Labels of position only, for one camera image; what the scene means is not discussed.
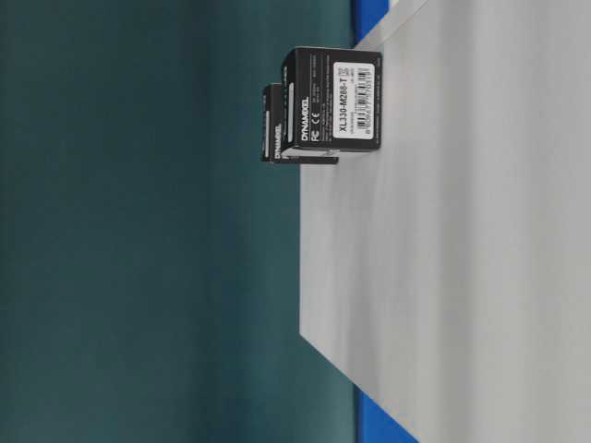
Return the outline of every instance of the box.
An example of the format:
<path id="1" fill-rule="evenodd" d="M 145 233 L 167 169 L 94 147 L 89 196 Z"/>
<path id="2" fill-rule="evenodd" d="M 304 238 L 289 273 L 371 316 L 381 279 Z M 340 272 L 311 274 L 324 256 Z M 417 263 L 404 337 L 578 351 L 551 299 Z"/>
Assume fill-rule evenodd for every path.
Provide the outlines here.
<path id="1" fill-rule="evenodd" d="M 285 164 L 336 164 L 335 157 L 284 157 L 282 155 L 282 97 L 281 85 L 272 83 L 262 92 L 263 135 L 260 159 L 262 162 Z"/>
<path id="2" fill-rule="evenodd" d="M 297 47 L 282 64 L 285 156 L 358 155 L 381 143 L 381 53 Z"/>

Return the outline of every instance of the blue trim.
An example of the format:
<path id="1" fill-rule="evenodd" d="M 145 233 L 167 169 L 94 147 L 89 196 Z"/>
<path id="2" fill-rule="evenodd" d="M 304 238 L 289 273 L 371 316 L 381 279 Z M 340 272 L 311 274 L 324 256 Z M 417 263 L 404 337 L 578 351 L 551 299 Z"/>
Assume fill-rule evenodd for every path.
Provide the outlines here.
<path id="1" fill-rule="evenodd" d="M 390 9 L 390 0 L 353 0 L 355 43 L 359 43 Z"/>
<path id="2" fill-rule="evenodd" d="M 417 443 L 370 397 L 358 391 L 357 443 Z"/>

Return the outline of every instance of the black product box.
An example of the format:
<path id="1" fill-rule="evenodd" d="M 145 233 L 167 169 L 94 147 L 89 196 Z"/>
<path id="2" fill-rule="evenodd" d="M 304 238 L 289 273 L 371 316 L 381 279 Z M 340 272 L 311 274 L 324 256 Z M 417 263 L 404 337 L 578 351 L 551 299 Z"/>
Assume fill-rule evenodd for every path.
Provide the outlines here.
<path id="1" fill-rule="evenodd" d="M 282 64 L 283 155 L 345 157 L 381 143 L 381 53 L 297 47 Z"/>
<path id="2" fill-rule="evenodd" d="M 335 157 L 302 157 L 286 158 L 282 156 L 282 97 L 281 85 L 272 83 L 262 92 L 263 103 L 263 135 L 260 159 L 262 162 L 294 163 L 294 164 L 336 164 Z"/>

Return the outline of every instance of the product label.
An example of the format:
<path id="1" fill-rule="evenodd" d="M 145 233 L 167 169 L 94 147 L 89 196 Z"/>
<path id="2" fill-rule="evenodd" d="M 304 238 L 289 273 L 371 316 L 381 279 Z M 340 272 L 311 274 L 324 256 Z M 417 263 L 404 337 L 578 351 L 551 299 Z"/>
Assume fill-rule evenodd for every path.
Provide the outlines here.
<path id="1" fill-rule="evenodd" d="M 332 136 L 372 139 L 375 66 L 371 63 L 336 62 L 332 75 Z"/>

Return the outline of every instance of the teal wall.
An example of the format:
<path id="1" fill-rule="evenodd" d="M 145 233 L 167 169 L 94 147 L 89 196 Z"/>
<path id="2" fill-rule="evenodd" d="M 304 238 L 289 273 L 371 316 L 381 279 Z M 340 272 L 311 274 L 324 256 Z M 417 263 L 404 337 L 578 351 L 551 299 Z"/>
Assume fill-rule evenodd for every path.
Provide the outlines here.
<path id="1" fill-rule="evenodd" d="M 0 441 L 353 441 L 259 91 L 348 2 L 0 0 Z"/>

